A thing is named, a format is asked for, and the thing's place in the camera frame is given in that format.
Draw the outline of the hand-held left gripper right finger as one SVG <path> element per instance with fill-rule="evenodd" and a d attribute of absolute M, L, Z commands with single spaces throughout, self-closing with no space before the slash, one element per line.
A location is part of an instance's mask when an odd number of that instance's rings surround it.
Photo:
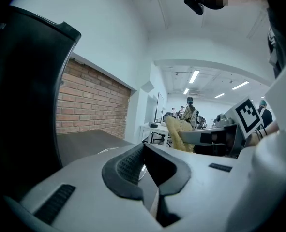
<path fill-rule="evenodd" d="M 250 232 L 245 201 L 253 148 L 237 159 L 144 146 L 145 164 L 159 189 L 150 232 Z"/>

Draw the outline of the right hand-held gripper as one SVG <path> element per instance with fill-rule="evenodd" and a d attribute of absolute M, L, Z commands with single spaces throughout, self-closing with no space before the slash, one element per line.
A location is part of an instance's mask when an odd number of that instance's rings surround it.
<path fill-rule="evenodd" d="M 194 153 L 209 156 L 236 158 L 247 147 L 251 134 L 263 120 L 249 97 L 216 118 L 216 127 L 181 131 L 184 143 L 193 144 Z"/>

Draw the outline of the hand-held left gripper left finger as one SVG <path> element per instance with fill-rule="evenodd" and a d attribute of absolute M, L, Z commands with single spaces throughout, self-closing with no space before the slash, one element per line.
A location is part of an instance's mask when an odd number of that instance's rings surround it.
<path fill-rule="evenodd" d="M 20 201 L 5 196 L 33 232 L 157 232 L 138 184 L 144 145 L 78 159 L 34 186 Z"/>

